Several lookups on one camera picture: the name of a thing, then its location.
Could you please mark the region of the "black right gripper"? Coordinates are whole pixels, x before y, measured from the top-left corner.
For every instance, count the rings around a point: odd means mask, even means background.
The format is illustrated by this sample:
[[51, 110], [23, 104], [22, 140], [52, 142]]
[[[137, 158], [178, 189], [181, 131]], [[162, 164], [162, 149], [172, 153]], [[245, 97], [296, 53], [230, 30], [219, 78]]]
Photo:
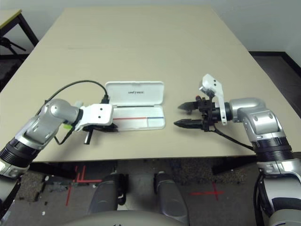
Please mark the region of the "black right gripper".
[[196, 101], [185, 102], [178, 106], [178, 109], [185, 111], [193, 111], [198, 109], [202, 115], [202, 120], [181, 119], [174, 122], [174, 125], [186, 129], [202, 129], [205, 132], [210, 131], [211, 126], [221, 121], [219, 107], [215, 106], [213, 97], [206, 99], [205, 97], [196, 96]]

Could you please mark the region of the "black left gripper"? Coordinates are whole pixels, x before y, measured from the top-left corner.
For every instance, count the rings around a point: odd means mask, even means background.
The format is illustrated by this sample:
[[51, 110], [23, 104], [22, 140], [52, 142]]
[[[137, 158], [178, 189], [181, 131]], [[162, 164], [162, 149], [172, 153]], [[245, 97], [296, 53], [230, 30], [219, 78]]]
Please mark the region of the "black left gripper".
[[93, 134], [94, 130], [100, 131], [100, 132], [118, 132], [117, 125], [111, 124], [110, 126], [112, 127], [112, 129], [108, 129], [108, 128], [94, 128], [93, 129], [93, 126], [83, 127], [82, 130], [87, 133], [86, 137], [85, 137], [85, 140], [84, 140], [84, 144], [90, 144], [90, 141], [91, 141], [92, 134]]

